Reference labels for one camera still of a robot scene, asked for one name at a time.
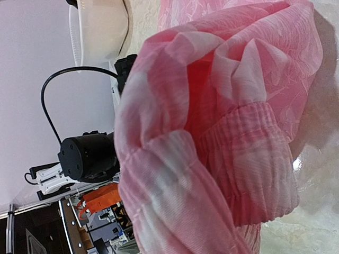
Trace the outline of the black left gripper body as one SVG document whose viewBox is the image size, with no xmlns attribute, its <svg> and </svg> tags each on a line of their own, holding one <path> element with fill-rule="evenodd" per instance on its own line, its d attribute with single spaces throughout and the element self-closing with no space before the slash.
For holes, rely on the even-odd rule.
<svg viewBox="0 0 339 254">
<path fill-rule="evenodd" d="M 64 175 L 78 182 L 101 183 L 119 172 L 113 132 L 92 131 L 66 138 L 58 158 Z"/>
</svg>

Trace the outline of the pink patterned shorts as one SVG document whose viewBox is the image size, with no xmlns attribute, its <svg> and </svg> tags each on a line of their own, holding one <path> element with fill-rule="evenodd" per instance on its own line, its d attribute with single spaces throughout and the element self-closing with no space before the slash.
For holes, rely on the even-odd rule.
<svg viewBox="0 0 339 254">
<path fill-rule="evenodd" d="M 299 204 L 289 147 L 323 50 L 310 1 L 168 1 L 123 90 L 119 194 L 142 253 L 259 253 Z"/>
</svg>

